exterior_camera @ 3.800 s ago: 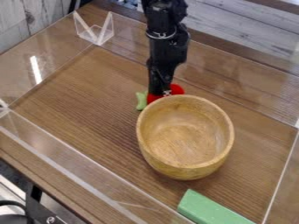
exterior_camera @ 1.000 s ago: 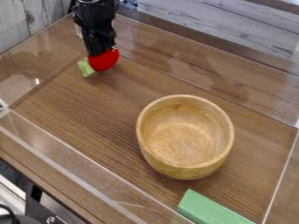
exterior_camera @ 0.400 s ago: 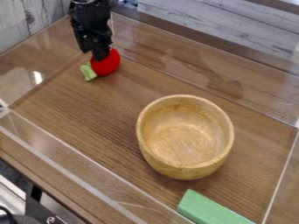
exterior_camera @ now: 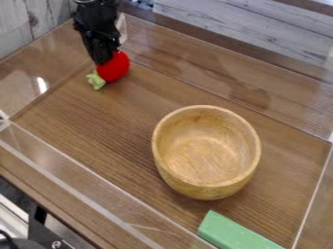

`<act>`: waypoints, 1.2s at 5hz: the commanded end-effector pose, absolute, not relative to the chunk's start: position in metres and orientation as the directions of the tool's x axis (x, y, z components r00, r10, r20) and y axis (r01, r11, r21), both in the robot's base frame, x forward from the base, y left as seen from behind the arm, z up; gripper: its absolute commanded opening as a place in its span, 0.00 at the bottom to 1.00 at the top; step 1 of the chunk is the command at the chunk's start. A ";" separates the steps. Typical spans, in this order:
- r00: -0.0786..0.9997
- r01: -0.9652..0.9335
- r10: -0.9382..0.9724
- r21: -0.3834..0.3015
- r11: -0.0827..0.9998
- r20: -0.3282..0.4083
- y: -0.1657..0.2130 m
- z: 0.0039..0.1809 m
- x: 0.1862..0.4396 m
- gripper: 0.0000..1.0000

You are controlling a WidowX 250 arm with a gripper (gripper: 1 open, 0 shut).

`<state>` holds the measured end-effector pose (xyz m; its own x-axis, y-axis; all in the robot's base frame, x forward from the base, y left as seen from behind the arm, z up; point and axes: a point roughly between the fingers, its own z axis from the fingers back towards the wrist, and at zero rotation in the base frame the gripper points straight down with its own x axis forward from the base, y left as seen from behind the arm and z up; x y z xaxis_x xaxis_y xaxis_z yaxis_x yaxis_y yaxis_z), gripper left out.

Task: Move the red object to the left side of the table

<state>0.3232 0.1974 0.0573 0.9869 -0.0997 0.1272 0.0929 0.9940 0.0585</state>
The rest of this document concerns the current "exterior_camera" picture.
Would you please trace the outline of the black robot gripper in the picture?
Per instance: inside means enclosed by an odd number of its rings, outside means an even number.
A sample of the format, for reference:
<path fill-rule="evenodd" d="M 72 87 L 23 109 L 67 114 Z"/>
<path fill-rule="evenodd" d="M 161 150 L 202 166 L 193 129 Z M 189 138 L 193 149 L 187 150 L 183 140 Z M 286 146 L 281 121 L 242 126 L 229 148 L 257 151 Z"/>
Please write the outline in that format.
<path fill-rule="evenodd" d="M 103 64 L 119 50 L 119 0 L 74 0 L 74 30 L 79 32 L 96 65 Z"/>

